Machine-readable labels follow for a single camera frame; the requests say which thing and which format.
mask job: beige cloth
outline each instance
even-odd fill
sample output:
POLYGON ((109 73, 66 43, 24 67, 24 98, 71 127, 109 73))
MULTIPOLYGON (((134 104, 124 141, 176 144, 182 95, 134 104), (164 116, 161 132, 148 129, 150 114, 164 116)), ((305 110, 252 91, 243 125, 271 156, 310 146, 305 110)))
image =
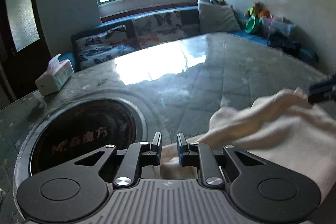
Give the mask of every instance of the beige cloth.
MULTIPOLYGON (((336 121, 310 105, 300 89, 258 98, 251 108, 221 107, 209 131, 188 139, 213 149, 232 144, 311 178, 322 200, 336 181, 336 121)), ((165 179, 195 177, 193 167, 180 167, 176 144, 162 148, 160 175, 165 179)))

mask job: frosted glass door panel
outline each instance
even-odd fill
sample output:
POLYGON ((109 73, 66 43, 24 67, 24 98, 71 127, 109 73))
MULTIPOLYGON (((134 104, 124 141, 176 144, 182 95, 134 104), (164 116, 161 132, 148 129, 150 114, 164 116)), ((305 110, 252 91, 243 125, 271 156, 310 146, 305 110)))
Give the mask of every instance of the frosted glass door panel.
POLYGON ((6 8, 16 51, 40 39, 36 28, 32 0, 6 0, 6 8))

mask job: round black mat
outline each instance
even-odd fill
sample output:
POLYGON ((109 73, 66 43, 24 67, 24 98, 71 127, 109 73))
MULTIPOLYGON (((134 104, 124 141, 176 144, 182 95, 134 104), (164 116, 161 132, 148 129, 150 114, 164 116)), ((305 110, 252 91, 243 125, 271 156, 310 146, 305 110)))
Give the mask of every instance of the round black mat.
POLYGON ((127 149, 136 123, 124 104, 101 99, 84 102, 57 116, 41 133, 31 156, 31 173, 54 167, 106 144, 127 149))

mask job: silver screw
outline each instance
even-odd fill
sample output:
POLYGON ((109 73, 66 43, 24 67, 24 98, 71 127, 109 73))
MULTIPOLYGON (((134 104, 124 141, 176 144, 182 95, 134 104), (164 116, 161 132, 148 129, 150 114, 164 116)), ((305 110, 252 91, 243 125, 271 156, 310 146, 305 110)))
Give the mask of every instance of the silver screw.
POLYGON ((206 183, 208 183, 209 185, 220 185, 222 182, 223 180, 217 177, 208 178, 206 180, 206 183))
POLYGON ((131 183, 131 179, 128 177, 120 177, 115 179, 115 183, 120 185, 120 186, 126 186, 131 183))

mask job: door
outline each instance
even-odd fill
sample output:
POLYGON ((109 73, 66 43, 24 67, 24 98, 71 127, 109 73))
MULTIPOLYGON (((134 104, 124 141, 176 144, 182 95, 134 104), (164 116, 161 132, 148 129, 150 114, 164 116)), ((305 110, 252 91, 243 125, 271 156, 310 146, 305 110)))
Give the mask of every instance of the door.
POLYGON ((2 67, 19 99, 37 89, 35 80, 50 60, 36 1, 0 0, 0 34, 6 50, 2 67))

